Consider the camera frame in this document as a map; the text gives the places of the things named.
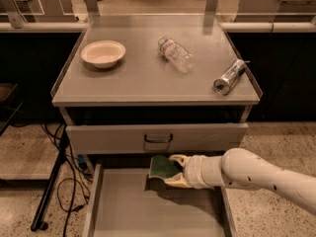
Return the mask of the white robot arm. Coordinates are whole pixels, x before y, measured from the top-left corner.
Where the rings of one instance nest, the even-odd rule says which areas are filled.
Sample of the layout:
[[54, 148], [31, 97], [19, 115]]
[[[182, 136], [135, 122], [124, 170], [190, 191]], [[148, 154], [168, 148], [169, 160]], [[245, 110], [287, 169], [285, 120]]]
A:
[[316, 214], [316, 178], [275, 166], [242, 148], [227, 150], [222, 156], [172, 155], [183, 171], [165, 180], [185, 189], [266, 189]]

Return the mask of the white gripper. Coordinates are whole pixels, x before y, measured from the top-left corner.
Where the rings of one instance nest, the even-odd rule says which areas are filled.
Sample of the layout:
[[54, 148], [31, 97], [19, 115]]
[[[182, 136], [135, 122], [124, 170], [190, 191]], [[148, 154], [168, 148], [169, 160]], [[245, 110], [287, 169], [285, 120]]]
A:
[[184, 177], [165, 179], [166, 185], [176, 188], [210, 189], [202, 176], [202, 166], [206, 162], [206, 156], [195, 155], [192, 157], [174, 154], [169, 157], [171, 161], [178, 162], [184, 167]]

